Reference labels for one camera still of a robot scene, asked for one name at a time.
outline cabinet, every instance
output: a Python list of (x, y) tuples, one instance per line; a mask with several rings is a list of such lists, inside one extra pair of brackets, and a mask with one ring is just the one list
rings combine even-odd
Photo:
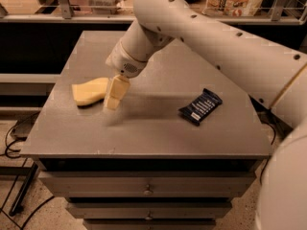
[[(271, 155), (269, 140), (248, 95), (177, 40), (116, 111), (76, 107), (71, 84), (112, 77), (103, 59), (123, 34), (83, 32), (22, 154), (87, 229), (213, 229)], [(177, 109), (204, 87), (224, 103), (193, 126)]]

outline gray tabletop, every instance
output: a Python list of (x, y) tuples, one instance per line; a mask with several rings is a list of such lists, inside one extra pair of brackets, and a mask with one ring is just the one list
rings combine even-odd
[[(124, 32), (83, 32), (27, 139), (33, 158), (263, 158), (271, 146), (248, 95), (175, 40), (131, 79), (116, 111), (79, 108), (72, 84), (114, 72), (105, 61)], [(178, 115), (207, 88), (223, 99), (200, 126)]]

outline black object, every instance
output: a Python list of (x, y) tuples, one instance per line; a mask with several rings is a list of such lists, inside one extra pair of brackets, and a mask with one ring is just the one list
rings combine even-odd
[(200, 96), (189, 105), (181, 108), (179, 112), (183, 118), (199, 126), (201, 121), (222, 103), (223, 101), (218, 95), (204, 88)]

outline floor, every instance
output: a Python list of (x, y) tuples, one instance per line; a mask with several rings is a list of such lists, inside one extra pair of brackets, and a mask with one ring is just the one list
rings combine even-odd
[[(13, 114), (10, 112), (2, 114), (0, 109), (0, 154), (4, 153), (5, 150), (5, 137), (7, 132), (16, 124), (17, 120), (27, 117), (26, 114), (20, 116), (20, 114)], [(270, 126), (263, 125), (262, 129), (264, 133), (268, 136), (271, 141), (273, 137), (273, 130)], [(11, 142), (12, 138), (8, 136), (8, 142)], [(277, 136), (273, 147), (276, 148), (280, 142), (280, 138)], [(12, 146), (12, 149), (21, 149), (22, 142), (16, 143)], [(0, 166), (22, 166), (25, 158), (9, 159), (5, 156), (0, 156)], [(28, 160), (25, 166), (31, 166), (32, 161)], [(215, 230), (249, 230), (252, 229), (254, 220), (254, 211), (256, 206), (256, 201), (260, 189), (259, 175), (262, 171), (264, 163), (257, 170), (257, 179), (252, 183), (246, 193), (240, 197), (232, 200), (233, 208), (227, 213), (227, 215), (217, 220), (217, 226)], [(9, 196), (4, 209), (4, 212), (0, 214), (0, 229), (1, 230), (18, 230), (16, 224), (21, 226), (30, 213), (45, 199), (51, 196), (51, 193), (46, 189), (46, 187), (35, 178), (28, 193), (23, 200), (24, 210), (12, 217), (12, 220), (16, 222), (13, 223), (8, 217), (5, 216), (11, 209), (13, 201), (16, 194), (18, 193), (21, 185), (22, 179), (20, 177), (13, 190), (12, 194)], [(3, 207), (7, 194), (13, 184), (14, 176), (0, 176), (0, 204)], [(81, 219), (74, 219), (65, 210), (66, 201), (63, 198), (54, 198), (48, 203), (46, 203), (42, 208), (40, 208), (33, 217), (29, 220), (25, 229), (31, 230), (85, 230), (83, 222)]]

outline drawer knob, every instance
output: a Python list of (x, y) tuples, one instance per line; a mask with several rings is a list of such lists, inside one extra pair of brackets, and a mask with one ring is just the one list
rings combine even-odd
[(149, 212), (149, 213), (147, 214), (147, 216), (145, 217), (145, 220), (152, 220), (152, 219), (153, 219), (152, 213)]
[(147, 185), (146, 186), (146, 190), (144, 191), (144, 195), (145, 196), (151, 196), (151, 195), (153, 195), (154, 194), (154, 192), (151, 190), (151, 185)]

